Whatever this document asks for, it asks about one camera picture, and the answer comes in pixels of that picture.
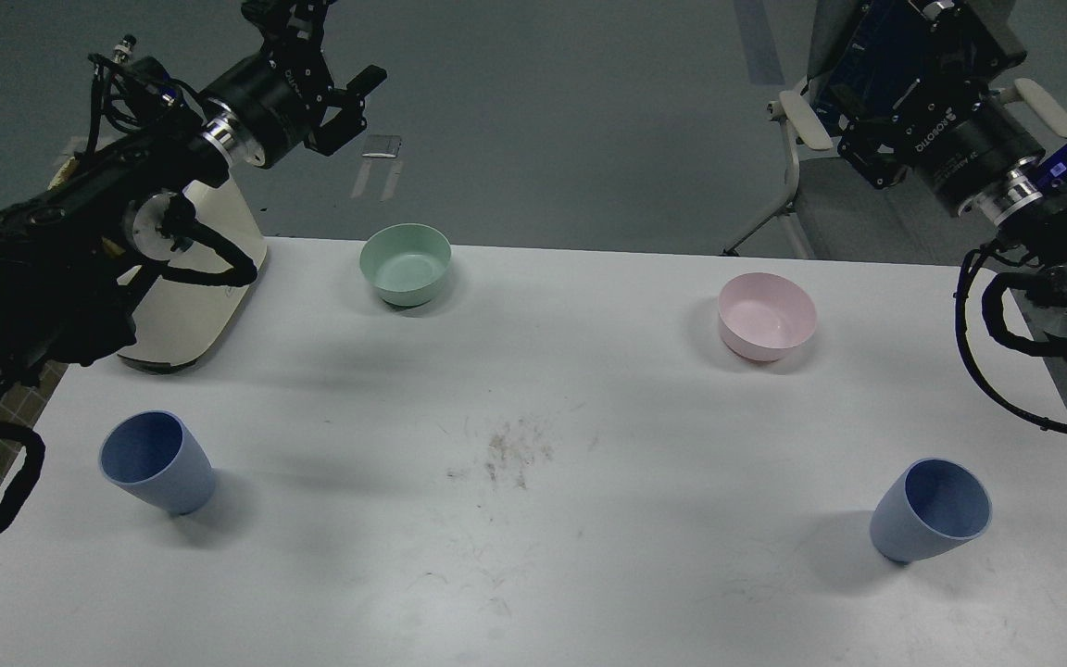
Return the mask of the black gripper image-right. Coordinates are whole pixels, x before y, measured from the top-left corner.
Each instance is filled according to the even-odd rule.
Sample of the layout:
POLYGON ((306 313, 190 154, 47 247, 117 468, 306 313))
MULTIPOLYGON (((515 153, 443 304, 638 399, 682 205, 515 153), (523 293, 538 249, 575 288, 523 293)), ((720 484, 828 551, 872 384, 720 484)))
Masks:
POLYGON ((1009 1, 910 3, 927 22, 922 72, 883 117, 867 117, 838 84, 844 128, 837 152, 873 187, 915 176, 949 215, 960 215, 986 187, 1044 157, 992 88, 1026 51, 1009 25, 1009 1))

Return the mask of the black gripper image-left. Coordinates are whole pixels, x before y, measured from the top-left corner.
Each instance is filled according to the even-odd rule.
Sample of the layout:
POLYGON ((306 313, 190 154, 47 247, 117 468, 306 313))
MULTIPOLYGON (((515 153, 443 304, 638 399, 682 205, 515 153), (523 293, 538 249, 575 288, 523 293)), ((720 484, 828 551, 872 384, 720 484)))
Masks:
POLYGON ((388 72, 367 65, 343 88, 323 54, 331 1, 243 1, 262 44, 204 91, 203 140, 228 163, 269 170, 297 146, 331 157, 367 128, 368 94, 388 72))

